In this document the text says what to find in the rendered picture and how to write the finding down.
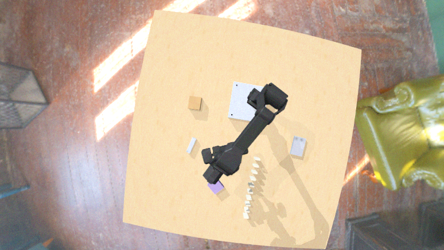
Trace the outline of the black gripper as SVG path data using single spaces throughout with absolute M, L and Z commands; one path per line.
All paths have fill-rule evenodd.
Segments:
M 233 142 L 227 143 L 227 145 L 233 144 Z M 214 146 L 212 147 L 213 150 L 213 154 L 211 154 L 211 149 L 207 148 L 207 149 L 202 149 L 201 151 L 201 155 L 203 158 L 203 161 L 205 164 L 209 164 L 210 161 L 213 159 L 212 157 L 215 157 L 216 154 L 225 146 L 227 145 L 223 145 L 223 146 Z M 247 155 L 249 153 L 249 150 L 247 149 L 247 151 L 243 154 L 243 155 Z

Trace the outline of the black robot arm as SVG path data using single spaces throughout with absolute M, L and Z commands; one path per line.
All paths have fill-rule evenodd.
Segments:
M 203 176 L 210 184 L 215 185 L 222 175 L 232 176 L 240 169 L 242 156 L 253 144 L 266 125 L 273 122 L 275 116 L 287 105 L 288 95 L 273 83 L 266 84 L 259 92 L 253 88 L 247 97 L 247 103 L 256 109 L 255 116 L 233 142 L 222 148 L 210 161 Z M 273 113 L 266 105 L 278 110 Z

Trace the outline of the purple rectangular block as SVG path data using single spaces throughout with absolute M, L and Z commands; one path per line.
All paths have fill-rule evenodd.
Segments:
M 218 193 L 224 188 L 224 185 L 220 182 L 220 180 L 218 180 L 215 185 L 208 183 L 208 186 L 214 194 Z

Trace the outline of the brown rectangular block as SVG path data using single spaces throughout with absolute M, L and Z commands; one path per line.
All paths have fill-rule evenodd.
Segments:
M 202 97 L 190 96 L 188 108 L 193 110 L 200 110 Z

